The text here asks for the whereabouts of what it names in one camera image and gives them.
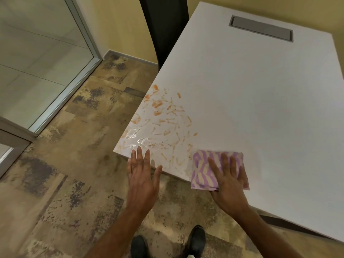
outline brown floor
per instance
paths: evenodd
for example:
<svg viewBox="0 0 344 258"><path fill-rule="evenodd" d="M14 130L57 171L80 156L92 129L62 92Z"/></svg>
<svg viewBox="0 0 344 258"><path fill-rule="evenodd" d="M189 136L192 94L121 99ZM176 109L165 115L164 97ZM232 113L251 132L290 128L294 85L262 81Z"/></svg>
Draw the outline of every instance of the brown floor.
<svg viewBox="0 0 344 258"><path fill-rule="evenodd" d="M1 257L82 257L125 205L126 159L112 150L157 75L157 66L112 55L0 180ZM261 257L210 194L161 176L143 221L155 257L175 257L192 227L204 257ZM344 245L275 229L305 257L343 257Z"/></svg>

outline shoe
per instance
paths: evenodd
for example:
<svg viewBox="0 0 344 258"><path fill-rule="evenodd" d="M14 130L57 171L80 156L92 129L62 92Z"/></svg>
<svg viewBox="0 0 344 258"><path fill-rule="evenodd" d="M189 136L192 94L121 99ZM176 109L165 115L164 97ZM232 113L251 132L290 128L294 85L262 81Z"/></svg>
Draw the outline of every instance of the shoe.
<svg viewBox="0 0 344 258"><path fill-rule="evenodd" d="M188 255L193 255L195 258L200 258L205 247L205 231L202 226L196 225L189 235L185 245L182 257L187 258Z"/></svg>
<svg viewBox="0 0 344 258"><path fill-rule="evenodd" d="M149 258L148 244L142 235L137 235L132 239L130 254L132 258Z"/></svg>

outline tabletop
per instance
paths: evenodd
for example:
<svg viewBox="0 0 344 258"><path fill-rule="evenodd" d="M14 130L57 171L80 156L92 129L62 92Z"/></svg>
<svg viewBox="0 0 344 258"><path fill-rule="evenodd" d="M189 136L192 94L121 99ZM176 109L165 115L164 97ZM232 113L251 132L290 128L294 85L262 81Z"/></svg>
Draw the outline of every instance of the tabletop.
<svg viewBox="0 0 344 258"><path fill-rule="evenodd" d="M293 42L230 27L232 16ZM114 148L190 181L197 149L243 152L250 205L344 242L344 81L329 33L200 2Z"/></svg>

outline wall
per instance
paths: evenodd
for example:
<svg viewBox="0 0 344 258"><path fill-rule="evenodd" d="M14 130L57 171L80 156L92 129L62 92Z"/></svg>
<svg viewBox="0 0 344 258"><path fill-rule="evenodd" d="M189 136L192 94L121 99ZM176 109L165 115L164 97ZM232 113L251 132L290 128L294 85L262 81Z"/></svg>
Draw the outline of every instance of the wall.
<svg viewBox="0 0 344 258"><path fill-rule="evenodd" d="M344 69L344 0L187 0L190 16L199 1L330 32ZM79 0L92 6L97 39L104 47L157 62L139 0Z"/></svg>

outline person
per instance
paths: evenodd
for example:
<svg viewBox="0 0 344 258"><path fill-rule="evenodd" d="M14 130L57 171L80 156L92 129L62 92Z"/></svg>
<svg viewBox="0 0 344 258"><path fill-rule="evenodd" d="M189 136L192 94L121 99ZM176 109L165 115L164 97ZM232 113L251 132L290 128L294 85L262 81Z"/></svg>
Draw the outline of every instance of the person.
<svg viewBox="0 0 344 258"><path fill-rule="evenodd" d="M208 159L219 184L219 190L211 192L215 203L238 222L264 258L302 257L250 208L243 192L243 186L247 183L244 166L239 167L237 178L235 158L230 158L228 161L226 155L222 154L221 161L223 173L212 159ZM157 200L161 172L162 166L158 166L151 178L149 150L144 157L141 147L137 148L137 154L135 150L132 151L127 165L129 179L127 205L114 224L88 252L87 258L120 258L126 252L131 240L130 252L133 258L149 257L148 245L143 236L134 238L133 236ZM205 232L197 225L191 231L182 257L199 258L204 247Z"/></svg>

